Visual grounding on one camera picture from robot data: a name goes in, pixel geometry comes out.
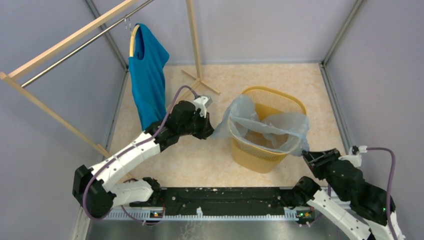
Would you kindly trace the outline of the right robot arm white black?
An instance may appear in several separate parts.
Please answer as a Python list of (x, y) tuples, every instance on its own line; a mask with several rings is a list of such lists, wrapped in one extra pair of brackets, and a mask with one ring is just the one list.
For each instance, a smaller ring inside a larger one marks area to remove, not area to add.
[(334, 148), (326, 151), (302, 151), (302, 157), (315, 178), (326, 180), (342, 202), (364, 219), (361, 222), (338, 205), (310, 177), (303, 176), (288, 194), (281, 197), (286, 207), (309, 206), (318, 210), (351, 240), (404, 240), (397, 222), (396, 205), (391, 196), (392, 179), (387, 189), (365, 181), (360, 169), (362, 154), (376, 150), (365, 145), (352, 146), (342, 156)]

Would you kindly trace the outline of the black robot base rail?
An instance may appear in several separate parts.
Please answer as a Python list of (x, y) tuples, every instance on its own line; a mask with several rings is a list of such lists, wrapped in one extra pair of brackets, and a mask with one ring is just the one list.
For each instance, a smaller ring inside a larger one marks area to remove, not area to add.
[(281, 187), (168, 187), (155, 190), (146, 202), (131, 202), (133, 208), (158, 207), (165, 215), (276, 216), (286, 209), (306, 207), (319, 186)]

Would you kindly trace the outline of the yellow plastic trash bin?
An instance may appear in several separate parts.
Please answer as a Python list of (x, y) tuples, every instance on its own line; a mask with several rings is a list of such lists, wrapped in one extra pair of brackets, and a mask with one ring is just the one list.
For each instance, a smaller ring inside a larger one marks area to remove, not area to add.
[(233, 160), (257, 173), (268, 173), (288, 155), (299, 156), (309, 149), (306, 107), (294, 96), (269, 87), (245, 89), (225, 123)]

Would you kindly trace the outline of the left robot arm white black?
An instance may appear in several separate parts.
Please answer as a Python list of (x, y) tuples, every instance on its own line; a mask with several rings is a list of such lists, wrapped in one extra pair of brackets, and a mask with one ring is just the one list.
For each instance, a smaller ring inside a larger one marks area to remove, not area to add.
[(72, 195), (93, 220), (101, 220), (112, 208), (135, 202), (149, 207), (161, 201), (161, 186), (151, 177), (137, 181), (118, 181), (143, 161), (176, 144), (180, 137), (207, 139), (214, 132), (207, 111), (207, 96), (192, 102), (181, 100), (161, 121), (152, 123), (133, 142), (115, 155), (93, 166), (81, 165), (74, 172)]

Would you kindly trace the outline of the light blue plastic trash bag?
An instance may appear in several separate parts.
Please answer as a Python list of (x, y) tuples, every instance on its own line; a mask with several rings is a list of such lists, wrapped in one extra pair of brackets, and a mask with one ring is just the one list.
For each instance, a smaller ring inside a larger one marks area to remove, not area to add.
[(279, 154), (300, 156), (310, 149), (309, 118), (303, 113), (283, 112), (259, 119), (251, 97), (240, 94), (225, 110), (212, 139), (234, 137), (244, 144)]

